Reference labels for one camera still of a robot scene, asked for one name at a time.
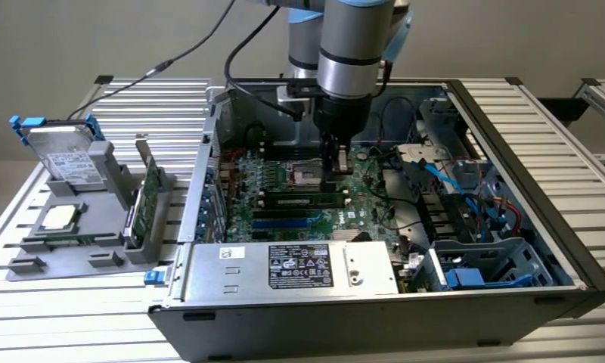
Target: motherboard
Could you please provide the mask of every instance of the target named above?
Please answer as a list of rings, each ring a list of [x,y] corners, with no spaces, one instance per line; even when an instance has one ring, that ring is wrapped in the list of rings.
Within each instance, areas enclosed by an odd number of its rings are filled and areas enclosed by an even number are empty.
[[[368,149],[352,147],[353,173],[336,182],[336,190],[318,191],[321,161],[269,160],[256,150],[221,165],[226,190],[226,242],[297,240],[384,240],[393,248],[398,237],[385,199],[364,184],[365,174],[380,172]],[[369,188],[386,197],[385,188]]]

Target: hard drive label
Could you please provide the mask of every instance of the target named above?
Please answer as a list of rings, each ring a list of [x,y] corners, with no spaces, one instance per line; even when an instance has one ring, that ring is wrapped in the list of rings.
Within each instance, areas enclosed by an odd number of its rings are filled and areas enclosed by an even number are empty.
[[[101,174],[85,152],[48,154],[53,167],[70,185],[102,183]]]
[[[269,286],[272,289],[333,287],[329,245],[270,245]]]

